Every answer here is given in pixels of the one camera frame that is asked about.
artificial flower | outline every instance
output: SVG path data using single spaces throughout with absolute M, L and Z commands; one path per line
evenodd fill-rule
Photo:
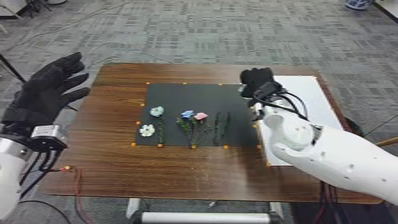
M 194 110 L 187 110 L 184 113 L 182 113 L 182 117 L 184 118 L 191 118 L 194 116 Z
M 154 125 L 143 125 L 141 127 L 141 136 L 143 137 L 152 137 L 154 136 L 154 133 L 155 133 L 155 127 Z
M 203 112 L 196 114 L 196 119 L 202 121 L 207 117 L 209 117 L 209 114 L 205 114 Z
M 150 114 L 154 115 L 154 117 L 161 117 L 164 112 L 166 112 L 166 109 L 162 106 L 159 106 L 159 107 L 154 107 Z

robotic hand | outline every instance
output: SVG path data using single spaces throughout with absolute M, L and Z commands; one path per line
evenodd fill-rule
M 246 70 L 241 78 L 242 96 L 273 130 L 262 137 L 274 155 L 326 183 L 398 205 L 398 158 L 363 137 L 306 120 L 269 68 Z
M 22 91 L 4 113 L 4 129 L 0 134 L 0 220 L 11 214 L 22 196 L 20 176 L 33 152 L 45 153 L 54 161 L 38 181 L 45 177 L 66 148 L 66 136 L 54 125 L 61 110 L 68 104 L 90 94 L 90 88 L 66 93 L 88 80 L 90 74 L 77 75 L 84 70 L 82 54 L 75 53 L 54 61 L 35 74 L 24 84 Z

table leg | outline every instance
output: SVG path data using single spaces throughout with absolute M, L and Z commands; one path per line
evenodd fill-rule
M 129 210 L 127 210 L 127 218 L 130 219 L 134 213 L 141 209 L 141 199 L 139 198 L 130 198 L 129 199 Z
M 281 218 L 285 218 L 285 216 L 283 216 L 283 204 L 280 202 L 271 202 L 271 211 L 278 213 Z

black cable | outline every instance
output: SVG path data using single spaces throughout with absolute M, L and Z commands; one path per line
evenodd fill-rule
M 51 161 L 51 157 L 52 157 L 52 151 L 47 152 L 45 160 L 43 160 L 42 165 L 40 165 L 40 171 L 42 172 L 47 171 L 47 164 L 49 164 L 49 161 Z
M 395 120 L 398 114 L 388 119 L 388 121 L 372 129 L 372 131 L 365 134 L 365 137 L 374 133 L 374 131 Z
M 58 160 L 59 160 L 61 152 L 63 152 L 63 151 L 58 151 L 58 152 L 56 152 L 52 163 L 51 163 L 51 165 L 49 165 L 49 167 L 47 167 L 45 172 L 42 173 L 38 179 L 35 180 L 33 184 L 29 185 L 29 187 L 27 187 L 24 193 L 22 193 L 22 198 L 27 196 L 27 193 L 29 193 L 29 191 L 33 190 L 36 184 L 40 183 L 40 181 L 42 181 L 42 179 L 45 178 L 47 174 L 52 172 L 52 168 L 54 168 L 56 162 L 58 162 Z
M 74 106 L 70 106 L 70 105 L 66 105 L 66 108 L 70 108 L 72 110 L 79 111 L 79 109 Z
M 301 114 L 301 111 L 297 109 L 297 106 L 296 106 L 296 103 L 292 101 L 292 99 L 285 96 L 285 95 L 278 95 L 290 103 L 292 107 L 294 107 L 294 110 L 296 110 L 296 113 Z
M 40 158 L 42 158 L 42 152 L 38 153 L 38 156 L 36 156 L 35 162 L 33 162 L 33 164 L 31 164 L 29 170 L 27 170 L 27 172 L 26 172 L 26 174 L 24 174 L 22 181 L 20 181 L 20 185 L 24 185 L 24 182 L 26 182 L 26 180 L 27 180 L 27 177 L 29 177 L 31 171 L 33 171 L 33 169 L 35 169 L 36 163 L 38 163 L 38 161 L 40 161 Z
M 72 220 L 70 220 L 70 218 L 66 216 L 66 213 L 59 210 L 59 208 L 51 203 L 47 203 L 45 201 L 40 201 L 40 200 L 20 201 L 20 204 L 24 204 L 24 203 L 42 203 L 43 205 L 47 205 L 49 207 L 52 207 L 54 210 L 59 212 L 59 214 L 61 214 L 61 216 L 63 216 L 68 224 L 72 224 Z
M 265 100 L 262 100 L 257 95 L 253 96 L 253 98 L 265 104 L 265 106 L 271 106 L 271 107 L 276 107 L 280 109 L 285 109 L 287 111 L 290 111 L 292 113 L 296 113 L 305 120 L 308 120 L 308 118 L 303 116 L 301 113 L 297 113 L 297 111 L 294 109 L 290 109 L 290 108 L 287 108 L 287 107 L 273 104 L 271 102 L 267 102 Z
M 290 93 L 290 92 L 287 92 L 287 94 L 289 94 L 290 96 L 294 96 L 294 97 L 297 98 L 297 100 L 301 101 L 303 109 L 305 109 L 305 114 L 306 114 L 306 117 L 308 117 L 308 106 L 306 106 L 306 103 L 305 103 L 305 101 L 303 101 L 303 98 L 301 98 L 294 93 Z

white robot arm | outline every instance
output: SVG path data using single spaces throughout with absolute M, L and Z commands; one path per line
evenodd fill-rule
M 274 102 L 289 106 L 285 100 Z M 313 124 L 281 108 L 262 106 L 271 150 L 308 174 L 337 187 L 398 205 L 398 158 L 356 134 Z
M 273 154 L 326 183 L 398 205 L 398 158 L 356 134 L 308 121 L 269 68 L 246 70 L 241 80 Z

